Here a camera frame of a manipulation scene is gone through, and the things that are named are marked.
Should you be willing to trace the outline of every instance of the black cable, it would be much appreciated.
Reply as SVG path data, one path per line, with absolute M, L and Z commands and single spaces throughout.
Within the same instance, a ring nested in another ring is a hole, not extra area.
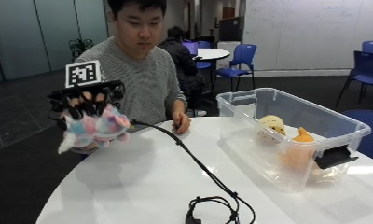
M 214 174 L 207 170 L 207 168 L 205 167 L 205 165 L 201 163 L 201 161 L 197 159 L 197 157 L 194 156 L 194 154 L 190 152 L 190 150 L 186 148 L 186 146 L 183 145 L 182 141 L 176 137 L 176 135 L 169 132 L 168 130 L 160 128 L 158 126 L 154 126 L 152 124 L 148 124 L 148 123 L 144 123 L 141 121 L 136 121 L 134 119 L 132 120 L 130 122 L 133 125 L 138 124 L 138 125 L 144 125 L 144 126 L 148 126 L 148 127 L 152 127 L 157 130 L 160 130 L 161 132 L 166 133 L 170 138 L 174 139 L 176 141 L 176 144 L 178 146 L 182 147 L 182 149 L 185 150 L 185 152 L 187 153 L 187 155 L 191 157 L 191 159 L 195 161 L 195 164 L 198 165 L 198 167 L 202 169 L 202 171 L 207 174 L 209 178 L 213 180 L 213 182 L 218 185 L 218 187 L 231 196 L 231 198 L 234 199 L 235 201 L 235 210 L 231 209 L 230 207 L 230 204 L 229 202 L 221 198 L 221 197 L 207 197 L 207 198 L 195 198 L 194 200 L 190 201 L 189 203 L 189 211 L 187 211 L 187 214 L 186 214 L 186 217 L 189 217 L 191 219 L 191 221 L 194 222 L 194 218 L 193 218 L 193 210 L 195 208 L 195 204 L 197 203 L 201 203 L 201 202 L 215 202 L 215 203 L 222 203 L 226 207 L 230 208 L 231 210 L 231 216 L 230 216 L 230 220 L 226 222 L 226 223 L 230 223 L 231 221 L 234 221 L 234 223 L 239 223 L 238 222 L 238 208 L 239 208 L 239 204 L 238 204 L 238 201 L 242 202 L 242 204 L 245 204 L 249 209 L 251 210 L 251 222 L 250 224 L 253 224 L 253 222 L 255 221 L 255 213 L 251 209 L 251 206 L 238 197 L 237 193 L 230 191 L 230 189 L 226 187 L 226 185 L 221 182 L 221 180 L 214 176 Z

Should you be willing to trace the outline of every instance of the cable connector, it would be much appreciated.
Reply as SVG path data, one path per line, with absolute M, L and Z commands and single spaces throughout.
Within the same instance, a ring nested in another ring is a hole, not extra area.
M 201 224 L 201 220 L 186 217 L 185 224 Z

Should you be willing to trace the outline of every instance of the orange object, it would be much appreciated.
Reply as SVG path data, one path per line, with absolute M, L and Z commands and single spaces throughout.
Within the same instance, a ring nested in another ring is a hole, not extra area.
M 295 142 L 313 142 L 314 139 L 303 128 L 298 129 L 299 135 L 291 140 Z M 287 148 L 286 153 L 279 153 L 281 162 L 294 170 L 305 171 L 311 158 L 313 149 L 306 148 Z

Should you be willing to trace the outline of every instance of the white table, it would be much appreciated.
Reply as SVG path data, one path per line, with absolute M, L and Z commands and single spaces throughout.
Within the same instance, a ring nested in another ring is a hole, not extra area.
M 160 127 L 170 130 L 172 122 Z M 285 194 L 262 177 L 245 175 L 217 144 L 219 134 L 247 124 L 233 118 L 195 118 L 179 138 L 213 173 L 238 192 L 257 214 L 255 223 L 373 223 L 373 160 L 359 154 L 332 187 Z M 195 196 L 226 197 L 173 139 L 153 129 L 93 153 L 53 191 L 39 224 L 182 224 Z M 229 210 L 215 203 L 195 207 L 203 224 L 225 223 Z M 241 223 L 251 213 L 243 205 Z
M 199 61 L 213 61 L 229 57 L 230 53 L 223 49 L 197 49 Z
M 214 70 L 213 70 L 213 68 L 215 68 L 215 61 L 219 59 L 227 58 L 229 55 L 230 55 L 230 53 L 223 49 L 197 49 L 197 57 L 199 57 L 199 58 L 195 61 L 197 62 L 210 62 L 210 64 L 211 64 L 211 66 L 210 66 L 211 92 L 213 92 L 213 88 L 214 88 L 214 78 L 215 78 L 215 74 L 214 74 Z

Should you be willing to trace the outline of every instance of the black bracket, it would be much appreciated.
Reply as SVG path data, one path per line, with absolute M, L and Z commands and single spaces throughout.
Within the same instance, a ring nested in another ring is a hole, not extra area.
M 346 145 L 334 147 L 323 151 L 323 156 L 314 159 L 318 167 L 324 170 L 332 166 L 340 165 L 350 161 L 356 160 L 359 157 L 350 157 L 350 151 Z

